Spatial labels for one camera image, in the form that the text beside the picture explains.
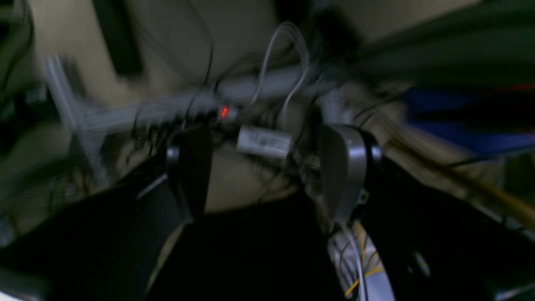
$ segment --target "gray cable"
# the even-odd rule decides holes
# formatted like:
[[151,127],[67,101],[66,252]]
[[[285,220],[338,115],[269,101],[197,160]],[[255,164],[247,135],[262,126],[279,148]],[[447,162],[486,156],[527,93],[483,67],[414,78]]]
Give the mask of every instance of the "gray cable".
[[345,225],[342,225],[342,231],[346,235],[347,239],[349,240],[349,243],[351,244],[351,247],[353,248],[353,251],[355,252],[355,258],[357,259],[356,262],[357,262],[358,278],[360,279],[360,284],[358,286],[358,290],[361,294],[360,300],[368,301],[366,279],[364,277],[364,270],[362,269],[361,257],[357,248],[357,243],[355,242],[355,237],[353,236],[353,234],[351,234],[351,231],[349,231],[349,229],[347,229]]

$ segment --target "black surface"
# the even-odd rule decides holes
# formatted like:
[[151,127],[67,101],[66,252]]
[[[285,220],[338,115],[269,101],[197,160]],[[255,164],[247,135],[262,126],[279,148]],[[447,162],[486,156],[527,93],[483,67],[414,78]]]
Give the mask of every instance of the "black surface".
[[[535,297],[535,245],[451,195],[420,185],[383,160],[362,223],[403,300],[514,300]],[[427,262],[426,276],[415,262]]]
[[344,300],[304,194],[206,216],[178,240],[147,300]]
[[[164,242],[178,225],[201,216],[206,203],[210,131],[187,130],[174,142],[178,160],[160,153],[114,188],[0,249],[0,272],[5,267],[47,281],[47,300],[144,300]],[[5,283],[0,279],[0,289]]]
[[110,58],[119,76],[137,76],[143,71],[123,0],[93,0]]

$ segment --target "metal bracket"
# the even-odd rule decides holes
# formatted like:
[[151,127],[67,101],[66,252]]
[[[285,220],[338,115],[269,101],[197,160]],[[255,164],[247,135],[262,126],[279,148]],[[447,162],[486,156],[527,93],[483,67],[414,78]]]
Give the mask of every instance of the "metal bracket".
[[[185,113],[193,97],[195,103],[191,107],[191,114],[201,111],[218,109],[223,102],[233,105],[250,103],[255,93],[257,78],[243,77],[237,80],[223,81],[218,86],[218,95],[213,93],[212,87],[200,90],[190,88],[177,94],[158,97],[144,103],[134,104],[121,109],[98,108],[87,99],[74,64],[59,56],[46,59],[45,73],[49,88],[65,126],[80,139],[80,146],[89,159],[93,172],[101,184],[106,182],[100,150],[102,141],[107,134],[124,132],[132,129],[134,122],[138,124],[158,124],[171,121]],[[261,99],[272,99],[286,96],[297,82],[300,68],[292,66],[281,70],[268,72],[265,75]],[[333,88],[328,82],[317,82],[304,88],[300,94],[314,96]],[[341,120],[340,91],[327,93],[321,99],[326,120],[337,123]]]

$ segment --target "black wire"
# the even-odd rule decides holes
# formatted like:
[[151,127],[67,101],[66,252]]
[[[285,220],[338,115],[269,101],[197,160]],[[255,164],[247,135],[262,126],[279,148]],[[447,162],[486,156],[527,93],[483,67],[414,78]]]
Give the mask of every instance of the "black wire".
[[17,51],[17,54],[15,57],[10,61],[9,65],[7,66],[6,73],[4,75],[4,78],[2,80],[2,84],[0,85],[0,91],[4,92],[7,89],[7,85],[9,84],[9,80],[11,78],[11,75],[15,69],[15,67],[22,61],[22,59],[29,53],[29,51],[32,48],[33,40],[34,40],[34,26],[33,26],[33,18],[31,12],[26,12],[26,15],[28,17],[28,23],[30,26],[30,32],[28,35],[28,40],[26,44]]
[[360,129],[361,127],[363,127],[366,124],[366,122],[368,122],[371,119],[371,117],[373,117],[373,114],[370,114],[368,117],[366,117],[366,119],[358,126],[358,128]]
[[173,55],[153,33],[143,26],[137,19],[134,18],[134,30],[137,35],[150,46],[156,54],[165,60],[177,73],[185,77],[191,84],[197,83],[194,79],[194,72],[188,68],[181,60]]
[[210,78],[210,72],[212,70],[214,45],[213,45],[213,35],[212,35],[212,32],[210,31],[210,28],[208,27],[208,24],[206,24],[204,19],[199,14],[198,10],[195,8],[195,6],[193,6],[193,4],[189,0],[186,0],[186,3],[188,4],[188,7],[190,8],[192,14],[197,19],[201,30],[204,31],[205,37],[207,37],[207,42],[208,42],[209,48],[210,48],[210,50],[209,50],[210,54],[209,54],[209,59],[208,59],[208,67],[207,67],[206,75],[204,76],[203,85],[202,85],[201,89],[199,90],[199,92],[195,96],[192,97],[192,100],[189,102],[188,108],[187,108],[186,113],[184,115],[184,119],[187,121],[188,116],[189,116],[189,112],[192,109],[193,103],[197,99],[198,95],[203,91],[203,89],[206,88],[206,86],[208,84],[208,79]]
[[386,104],[392,103],[392,102],[397,101],[397,100],[398,100],[397,97],[393,97],[391,99],[387,99],[387,100],[384,100],[384,101],[382,101],[380,103],[376,103],[376,104],[371,105],[371,106],[369,106],[367,108],[364,108],[355,117],[353,117],[353,121],[357,120],[359,117],[361,117],[364,113],[366,113],[368,111],[371,111],[373,109],[377,109],[377,108],[379,108],[381,106],[384,106]]

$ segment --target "black panel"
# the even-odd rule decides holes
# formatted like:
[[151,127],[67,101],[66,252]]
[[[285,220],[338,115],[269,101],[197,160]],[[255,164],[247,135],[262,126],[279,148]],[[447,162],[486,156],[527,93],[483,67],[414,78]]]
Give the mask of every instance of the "black panel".
[[117,74],[141,74],[143,66],[123,0],[93,0],[93,6]]
[[344,300],[304,194],[183,232],[147,300]]
[[[535,245],[383,161],[381,186],[363,212],[397,301],[528,300],[535,295]],[[418,253],[429,275],[416,264]]]

